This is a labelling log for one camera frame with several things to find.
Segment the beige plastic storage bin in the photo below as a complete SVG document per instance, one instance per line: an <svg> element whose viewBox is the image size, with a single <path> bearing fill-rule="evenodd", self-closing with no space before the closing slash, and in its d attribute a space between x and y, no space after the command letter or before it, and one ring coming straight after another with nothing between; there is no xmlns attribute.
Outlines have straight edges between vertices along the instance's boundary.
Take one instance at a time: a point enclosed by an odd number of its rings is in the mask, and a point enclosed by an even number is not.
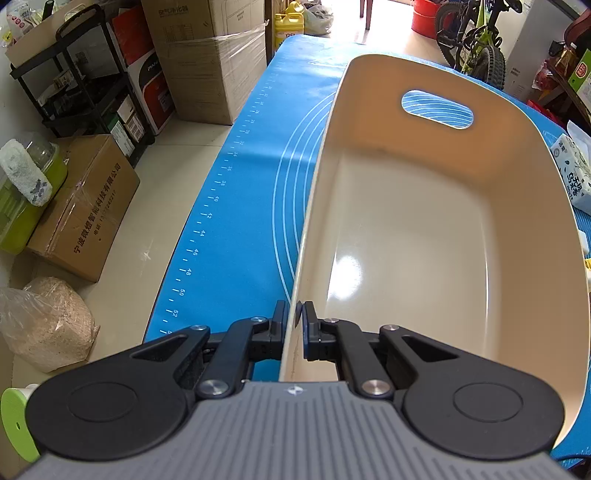
<svg viewBox="0 0 591 480"><path fill-rule="evenodd" d="M582 248L534 122L467 77L349 64L315 165L294 302L396 324L551 385L573 428L587 385Z"/></svg>

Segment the clear bag of grain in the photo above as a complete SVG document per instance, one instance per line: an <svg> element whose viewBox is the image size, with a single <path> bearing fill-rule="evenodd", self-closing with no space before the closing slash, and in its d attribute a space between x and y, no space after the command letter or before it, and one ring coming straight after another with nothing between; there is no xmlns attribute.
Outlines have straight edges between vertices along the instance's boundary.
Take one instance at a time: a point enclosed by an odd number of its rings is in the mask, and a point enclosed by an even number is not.
<svg viewBox="0 0 591 480"><path fill-rule="evenodd" d="M37 370L85 361L99 327L78 293L56 277L38 277L22 289L1 289L1 334L8 348Z"/></svg>

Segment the blue silicone table mat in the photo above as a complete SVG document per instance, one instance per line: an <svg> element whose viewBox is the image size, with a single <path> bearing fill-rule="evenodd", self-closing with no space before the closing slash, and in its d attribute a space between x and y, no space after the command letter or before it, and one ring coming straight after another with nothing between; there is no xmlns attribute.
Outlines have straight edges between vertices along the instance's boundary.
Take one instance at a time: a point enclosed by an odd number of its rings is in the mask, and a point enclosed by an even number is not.
<svg viewBox="0 0 591 480"><path fill-rule="evenodd" d="M148 339L193 324L219 332L240 318L270 314L277 301L297 304L293 292L301 235L325 128L346 69L353 59L368 54L405 58L456 74L369 46L304 36L285 42L200 189L155 301ZM520 108L550 150L561 135L558 126L478 84ZM581 411L571 431L562 429L555 454L589 450L588 365Z"/></svg>

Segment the small brown cardboard box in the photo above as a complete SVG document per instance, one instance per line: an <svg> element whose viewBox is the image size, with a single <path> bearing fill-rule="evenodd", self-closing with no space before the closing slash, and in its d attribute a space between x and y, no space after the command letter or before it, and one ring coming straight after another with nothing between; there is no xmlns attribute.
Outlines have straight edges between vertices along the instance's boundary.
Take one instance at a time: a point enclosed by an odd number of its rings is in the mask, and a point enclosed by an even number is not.
<svg viewBox="0 0 591 480"><path fill-rule="evenodd" d="M43 260L92 283L140 180L109 135L64 138L67 177L27 244Z"/></svg>

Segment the green container with clear lid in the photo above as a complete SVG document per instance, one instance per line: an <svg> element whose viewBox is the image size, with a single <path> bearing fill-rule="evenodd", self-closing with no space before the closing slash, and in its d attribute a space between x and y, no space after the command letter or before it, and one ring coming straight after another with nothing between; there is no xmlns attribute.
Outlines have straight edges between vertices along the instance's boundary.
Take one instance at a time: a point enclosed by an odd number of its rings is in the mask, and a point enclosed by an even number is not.
<svg viewBox="0 0 591 480"><path fill-rule="evenodd" d="M67 166L60 147L34 132L24 132L11 139L24 146L48 178L52 186L51 201L67 177ZM1 168L1 249L4 252L12 255L21 253L49 202L41 207L31 205Z"/></svg>

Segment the rolled white towel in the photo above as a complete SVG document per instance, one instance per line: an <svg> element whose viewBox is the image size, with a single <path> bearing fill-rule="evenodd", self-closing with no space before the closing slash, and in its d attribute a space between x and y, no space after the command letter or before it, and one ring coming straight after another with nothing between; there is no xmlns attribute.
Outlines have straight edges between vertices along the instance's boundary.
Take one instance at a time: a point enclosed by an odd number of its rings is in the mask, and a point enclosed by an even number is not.
<svg viewBox="0 0 591 480"><path fill-rule="evenodd" d="M52 186L21 143L8 140L0 150L0 161L7 178L31 205L41 207L50 201Z"/></svg>

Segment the tissue pack with blue print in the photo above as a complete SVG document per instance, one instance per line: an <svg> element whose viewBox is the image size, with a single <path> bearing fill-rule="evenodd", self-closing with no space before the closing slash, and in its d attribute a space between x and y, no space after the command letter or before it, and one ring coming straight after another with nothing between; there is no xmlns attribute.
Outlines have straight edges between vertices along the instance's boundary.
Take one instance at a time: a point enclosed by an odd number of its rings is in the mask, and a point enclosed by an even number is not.
<svg viewBox="0 0 591 480"><path fill-rule="evenodd" d="M568 121L567 133L558 137L550 151L572 206L590 215L590 136L574 122Z"/></svg>

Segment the red and white appliance box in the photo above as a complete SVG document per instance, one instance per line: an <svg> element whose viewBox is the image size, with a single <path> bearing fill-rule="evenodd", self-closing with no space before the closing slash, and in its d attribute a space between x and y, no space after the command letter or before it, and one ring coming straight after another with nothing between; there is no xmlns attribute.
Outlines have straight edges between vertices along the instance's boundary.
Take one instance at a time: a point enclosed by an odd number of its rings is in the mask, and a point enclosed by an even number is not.
<svg viewBox="0 0 591 480"><path fill-rule="evenodd" d="M135 95L158 135L174 113L174 104L142 7L120 9L111 24Z"/></svg>

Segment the black metal shelf rack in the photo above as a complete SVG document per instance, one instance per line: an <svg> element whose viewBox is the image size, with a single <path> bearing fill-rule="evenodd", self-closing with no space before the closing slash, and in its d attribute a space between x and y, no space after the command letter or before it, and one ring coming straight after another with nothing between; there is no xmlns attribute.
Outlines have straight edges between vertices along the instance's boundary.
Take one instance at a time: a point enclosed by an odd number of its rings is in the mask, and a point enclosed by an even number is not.
<svg viewBox="0 0 591 480"><path fill-rule="evenodd" d="M154 142L101 3L68 2L8 47L6 57L54 137L109 134L131 165Z"/></svg>

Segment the green and white carton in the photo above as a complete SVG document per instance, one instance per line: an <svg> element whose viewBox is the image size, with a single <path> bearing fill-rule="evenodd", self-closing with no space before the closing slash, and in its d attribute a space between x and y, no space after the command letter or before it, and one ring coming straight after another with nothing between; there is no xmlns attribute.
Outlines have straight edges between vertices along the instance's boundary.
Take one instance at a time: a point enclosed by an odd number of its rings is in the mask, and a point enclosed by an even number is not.
<svg viewBox="0 0 591 480"><path fill-rule="evenodd" d="M591 110L591 51L587 49L569 80L569 85L588 110Z"/></svg>

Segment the large taped cardboard box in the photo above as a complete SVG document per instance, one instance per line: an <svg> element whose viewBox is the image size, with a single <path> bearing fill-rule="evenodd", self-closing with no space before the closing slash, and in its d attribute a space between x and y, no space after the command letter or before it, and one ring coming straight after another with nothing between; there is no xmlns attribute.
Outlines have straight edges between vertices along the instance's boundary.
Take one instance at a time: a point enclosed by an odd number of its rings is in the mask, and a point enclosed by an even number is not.
<svg viewBox="0 0 591 480"><path fill-rule="evenodd" d="M231 125L266 70L263 1L144 1L177 115Z"/></svg>

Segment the white chest freezer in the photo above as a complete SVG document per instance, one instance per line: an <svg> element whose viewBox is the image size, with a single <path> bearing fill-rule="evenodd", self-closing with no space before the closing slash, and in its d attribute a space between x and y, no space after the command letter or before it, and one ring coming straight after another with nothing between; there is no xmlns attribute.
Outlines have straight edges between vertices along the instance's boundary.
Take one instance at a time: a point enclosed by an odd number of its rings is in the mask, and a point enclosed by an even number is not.
<svg viewBox="0 0 591 480"><path fill-rule="evenodd" d="M585 10L582 1L524 0L521 13L510 10L500 15L497 27L506 58L506 94L527 101L552 42L562 42L565 29Z"/></svg>

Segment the green and black bicycle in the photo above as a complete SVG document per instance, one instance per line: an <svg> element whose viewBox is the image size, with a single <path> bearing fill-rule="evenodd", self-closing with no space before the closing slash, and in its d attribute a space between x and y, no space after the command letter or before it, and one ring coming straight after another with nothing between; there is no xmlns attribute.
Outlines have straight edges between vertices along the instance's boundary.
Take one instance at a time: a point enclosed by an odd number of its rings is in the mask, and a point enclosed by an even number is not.
<svg viewBox="0 0 591 480"><path fill-rule="evenodd" d="M506 59L497 28L501 13L521 14L521 1L443 1L436 14L436 42L449 66L503 90Z"/></svg>

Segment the red bucket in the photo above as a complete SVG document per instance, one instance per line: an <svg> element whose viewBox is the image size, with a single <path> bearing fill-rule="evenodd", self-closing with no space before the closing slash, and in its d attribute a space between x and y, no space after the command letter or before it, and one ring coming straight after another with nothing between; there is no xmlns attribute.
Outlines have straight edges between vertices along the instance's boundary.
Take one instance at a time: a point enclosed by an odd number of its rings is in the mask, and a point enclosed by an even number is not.
<svg viewBox="0 0 591 480"><path fill-rule="evenodd" d="M446 1L415 0L413 2L412 30L424 37L435 40L442 29L437 25L436 17Z"/></svg>

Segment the yellow oil jug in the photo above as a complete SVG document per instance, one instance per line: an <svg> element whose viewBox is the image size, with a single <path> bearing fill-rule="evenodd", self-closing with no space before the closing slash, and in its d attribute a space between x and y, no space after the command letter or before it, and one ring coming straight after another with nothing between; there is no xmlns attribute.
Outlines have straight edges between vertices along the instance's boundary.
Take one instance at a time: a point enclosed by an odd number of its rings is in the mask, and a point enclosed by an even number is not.
<svg viewBox="0 0 591 480"><path fill-rule="evenodd" d="M291 1L284 13L274 16L274 49L290 36L304 34L304 5Z"/></svg>

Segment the white plastic bag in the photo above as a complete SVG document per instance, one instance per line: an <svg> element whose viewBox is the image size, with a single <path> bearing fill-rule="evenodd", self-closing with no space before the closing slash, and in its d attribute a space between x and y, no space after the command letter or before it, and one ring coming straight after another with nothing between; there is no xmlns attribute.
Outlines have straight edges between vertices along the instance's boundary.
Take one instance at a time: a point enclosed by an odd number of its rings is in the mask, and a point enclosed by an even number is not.
<svg viewBox="0 0 591 480"><path fill-rule="evenodd" d="M325 36L331 32L334 16L321 0L304 1L304 33Z"/></svg>

